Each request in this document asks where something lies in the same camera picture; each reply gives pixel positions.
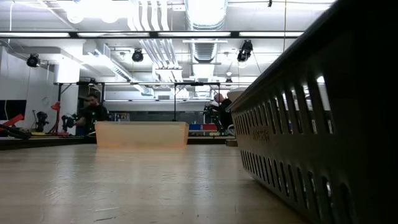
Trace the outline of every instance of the track light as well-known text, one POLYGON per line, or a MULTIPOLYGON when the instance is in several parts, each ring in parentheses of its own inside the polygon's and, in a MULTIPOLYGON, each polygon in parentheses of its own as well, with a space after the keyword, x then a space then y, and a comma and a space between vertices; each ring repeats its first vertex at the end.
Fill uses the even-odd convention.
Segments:
POLYGON ((142 49, 135 49, 132 55, 132 60, 134 62, 142 62, 144 56, 142 55, 142 49))
POLYGON ((26 61, 27 66, 31 68, 40 67, 40 59, 38 54, 31 54, 30 57, 26 61))
POLYGON ((251 52, 253 50, 253 45, 251 43, 251 40, 245 40, 241 50, 239 50, 238 54, 238 62, 245 62, 249 59, 251 56, 251 52))

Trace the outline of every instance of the ceiling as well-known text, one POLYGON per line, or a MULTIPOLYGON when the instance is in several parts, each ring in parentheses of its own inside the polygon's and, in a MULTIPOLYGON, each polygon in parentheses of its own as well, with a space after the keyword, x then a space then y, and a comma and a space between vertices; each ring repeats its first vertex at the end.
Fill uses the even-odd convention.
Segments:
MULTIPOLYGON (((79 24, 68 23, 67 8, 73 1, 46 1, 53 12, 44 8, 38 1, 8 1, 0 0, 0 30, 9 31, 100 31, 100 30, 129 30, 127 15, 129 1, 114 1, 114 10, 119 15, 115 23, 105 23, 95 14, 87 16, 79 24)), ((186 30, 185 6, 183 0, 169 0, 168 21, 171 30, 186 30)), ((333 0, 273 0, 272 7, 268 1, 229 0, 224 30, 262 30, 262 31, 305 31, 314 20, 328 9, 333 0)), ((233 77, 249 77, 252 82, 293 42, 294 39, 253 39, 252 57, 246 66, 239 67, 236 57, 244 39, 228 39, 228 43, 220 44, 216 61, 221 65, 215 66, 214 77, 223 82, 226 72, 233 77)), ((84 62, 81 76, 95 77, 98 80, 114 80, 114 74, 103 65, 90 64, 87 56, 83 55, 82 45, 85 40, 40 40, 13 39, 11 45, 15 49, 21 47, 59 47, 73 57, 84 62)), ((135 48, 141 48, 137 39, 98 39, 98 45, 107 44, 112 52, 113 60, 119 62, 127 71, 134 75, 152 72, 152 61, 144 54, 142 62, 133 62, 131 57, 135 48)), ((181 39, 174 39, 173 46, 177 60, 183 69, 183 77, 192 76, 192 62, 188 44, 181 39)))

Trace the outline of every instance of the person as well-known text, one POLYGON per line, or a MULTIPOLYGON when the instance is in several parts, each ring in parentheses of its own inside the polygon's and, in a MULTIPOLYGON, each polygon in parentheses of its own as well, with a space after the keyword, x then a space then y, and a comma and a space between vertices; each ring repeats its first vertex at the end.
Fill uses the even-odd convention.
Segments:
POLYGON ((227 107, 230 106, 232 101, 228 98, 224 98, 223 95, 221 94, 216 94, 214 96, 214 100, 220 104, 220 107, 218 106, 212 106, 212 107, 215 111, 218 111, 220 113, 220 122, 223 125, 223 127, 227 129, 229 125, 233 124, 232 114, 226 111, 227 107))
POLYGON ((95 130, 96 121, 107 121, 109 119, 108 110, 98 102, 98 96, 90 93, 86 97, 88 106, 83 109, 81 118, 76 121, 76 126, 83 126, 85 134, 89 134, 95 130))

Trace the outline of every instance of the plastic basket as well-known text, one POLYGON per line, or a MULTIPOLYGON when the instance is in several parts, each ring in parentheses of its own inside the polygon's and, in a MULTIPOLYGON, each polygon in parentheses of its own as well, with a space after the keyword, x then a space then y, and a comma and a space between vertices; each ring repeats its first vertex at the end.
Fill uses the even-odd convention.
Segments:
POLYGON ((336 2, 229 107, 245 170, 314 223, 393 214, 386 95, 366 77, 381 60, 364 54, 380 42, 361 33, 380 19, 358 6, 336 2))

